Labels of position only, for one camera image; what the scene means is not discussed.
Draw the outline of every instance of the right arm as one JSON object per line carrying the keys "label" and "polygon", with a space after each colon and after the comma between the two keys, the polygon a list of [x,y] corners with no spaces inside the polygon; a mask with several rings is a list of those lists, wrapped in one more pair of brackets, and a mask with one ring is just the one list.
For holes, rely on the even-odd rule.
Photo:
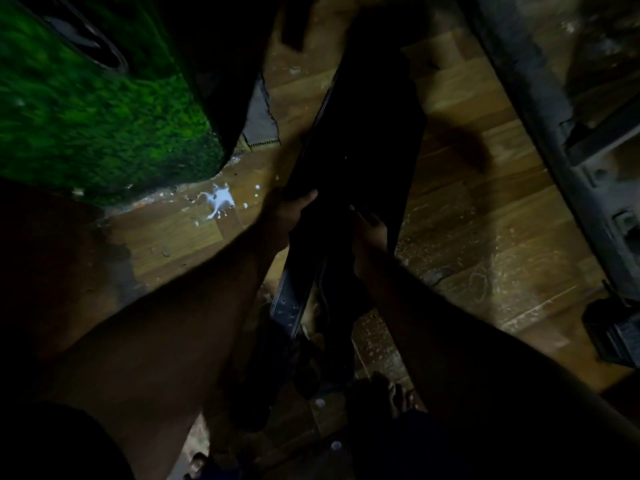
{"label": "right arm", "polygon": [[[355,272],[364,282],[430,414],[476,467],[623,468],[640,433],[569,371],[450,304],[386,252],[387,229],[354,212]],[[571,464],[575,471],[577,464]]]}

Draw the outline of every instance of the hand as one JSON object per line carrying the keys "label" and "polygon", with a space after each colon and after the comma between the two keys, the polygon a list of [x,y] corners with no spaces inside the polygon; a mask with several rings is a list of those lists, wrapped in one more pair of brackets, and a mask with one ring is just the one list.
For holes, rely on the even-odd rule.
{"label": "hand", "polygon": [[262,204],[260,216],[254,227],[259,229],[258,239],[268,250],[277,253],[289,245],[289,233],[298,224],[300,212],[318,196],[311,190],[295,200],[284,200],[282,189],[274,189],[267,194]]}
{"label": "hand", "polygon": [[353,238],[351,250],[356,260],[353,270],[356,276],[362,278],[377,252],[387,252],[387,226],[377,215],[357,212],[353,206],[349,209],[353,213]]}

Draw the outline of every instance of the green artificial grass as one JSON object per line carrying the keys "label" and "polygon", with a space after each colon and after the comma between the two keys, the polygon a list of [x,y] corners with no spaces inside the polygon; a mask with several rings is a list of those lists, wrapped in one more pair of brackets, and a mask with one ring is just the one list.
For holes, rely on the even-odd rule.
{"label": "green artificial grass", "polygon": [[83,3],[128,74],[101,68],[0,0],[0,176],[117,205],[217,174],[218,137],[147,11],[133,0]]}

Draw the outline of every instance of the person's left hand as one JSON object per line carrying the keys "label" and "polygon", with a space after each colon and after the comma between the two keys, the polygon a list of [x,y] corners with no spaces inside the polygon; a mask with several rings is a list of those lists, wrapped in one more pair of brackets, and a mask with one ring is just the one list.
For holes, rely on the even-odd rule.
{"label": "person's left hand", "polygon": [[255,227],[260,234],[259,239],[269,250],[275,253],[289,245],[289,233],[298,224],[300,212],[318,195],[317,190],[311,190],[295,200],[284,200],[282,189],[274,189],[267,194],[262,204],[260,216]]}

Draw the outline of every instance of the white paint drop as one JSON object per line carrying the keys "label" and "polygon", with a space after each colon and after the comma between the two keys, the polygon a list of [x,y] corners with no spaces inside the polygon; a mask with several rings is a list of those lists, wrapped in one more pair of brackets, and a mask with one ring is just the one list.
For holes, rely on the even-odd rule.
{"label": "white paint drop", "polygon": [[214,184],[212,193],[201,192],[198,197],[200,195],[204,195],[207,198],[207,203],[212,208],[212,212],[206,217],[206,220],[213,219],[216,215],[220,218],[220,212],[224,212],[225,209],[232,209],[236,206],[236,202],[234,202],[234,198],[231,196],[228,185],[219,187]]}

